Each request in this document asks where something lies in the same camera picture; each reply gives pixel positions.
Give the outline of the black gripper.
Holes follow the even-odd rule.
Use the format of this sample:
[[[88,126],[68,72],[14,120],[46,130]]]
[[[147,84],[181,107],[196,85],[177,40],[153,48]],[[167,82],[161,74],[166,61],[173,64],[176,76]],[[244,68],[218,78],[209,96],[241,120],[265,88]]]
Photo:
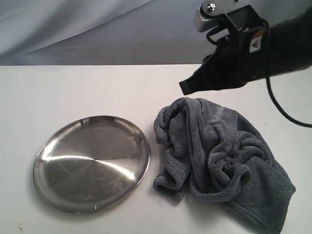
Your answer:
[[[244,86],[252,80],[250,45],[256,37],[261,39],[266,34],[265,24],[259,23],[255,27],[245,26],[238,29],[235,25],[227,27],[229,34],[218,41],[211,39],[211,35],[219,28],[213,29],[206,37],[216,44],[213,54],[206,56],[202,65],[179,86],[183,95],[190,95],[200,91],[219,91]]]

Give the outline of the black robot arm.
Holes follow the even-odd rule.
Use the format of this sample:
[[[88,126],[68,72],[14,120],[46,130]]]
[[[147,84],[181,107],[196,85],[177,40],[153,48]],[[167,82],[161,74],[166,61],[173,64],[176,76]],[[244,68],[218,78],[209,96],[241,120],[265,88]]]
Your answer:
[[[179,86],[184,95],[240,88],[248,82],[303,70],[312,64],[312,10],[273,27],[250,6],[218,16],[207,33],[213,54]]]

